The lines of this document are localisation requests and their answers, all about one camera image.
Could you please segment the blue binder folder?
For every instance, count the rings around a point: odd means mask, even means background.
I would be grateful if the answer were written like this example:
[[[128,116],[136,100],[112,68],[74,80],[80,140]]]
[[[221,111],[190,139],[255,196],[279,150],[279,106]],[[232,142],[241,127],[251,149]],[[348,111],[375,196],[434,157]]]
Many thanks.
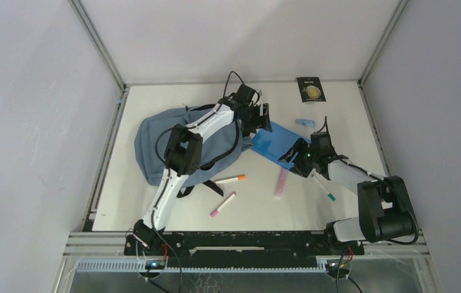
[[[257,131],[252,138],[251,149],[275,164],[290,169],[294,166],[293,161],[286,163],[279,162],[278,159],[284,155],[298,139],[304,139],[306,142],[310,142],[310,139],[300,136],[275,122],[271,122],[271,127],[271,132],[264,129]]]

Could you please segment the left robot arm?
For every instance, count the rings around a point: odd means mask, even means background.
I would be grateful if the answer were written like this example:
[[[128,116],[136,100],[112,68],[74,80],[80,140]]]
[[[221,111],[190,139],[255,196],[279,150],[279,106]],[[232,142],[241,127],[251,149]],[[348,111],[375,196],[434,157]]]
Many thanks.
[[[135,157],[147,182],[158,189],[133,235],[147,254],[161,250],[161,236],[178,198],[198,184],[222,195],[212,177],[251,147],[251,134],[272,130],[268,104],[259,103],[261,95],[240,84],[215,104],[170,109],[143,120],[134,140]]]

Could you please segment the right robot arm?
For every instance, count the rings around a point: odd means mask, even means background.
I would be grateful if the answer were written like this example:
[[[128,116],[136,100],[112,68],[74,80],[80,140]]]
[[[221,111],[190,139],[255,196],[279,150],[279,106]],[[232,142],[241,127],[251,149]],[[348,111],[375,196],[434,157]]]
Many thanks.
[[[278,160],[292,163],[290,170],[297,175],[317,173],[356,195],[358,215],[326,225],[324,245],[330,253],[341,253],[353,241],[402,245],[400,238],[411,236],[411,245],[418,240],[420,229],[404,180],[376,175],[338,154],[328,132],[314,132],[309,142],[299,138]]]

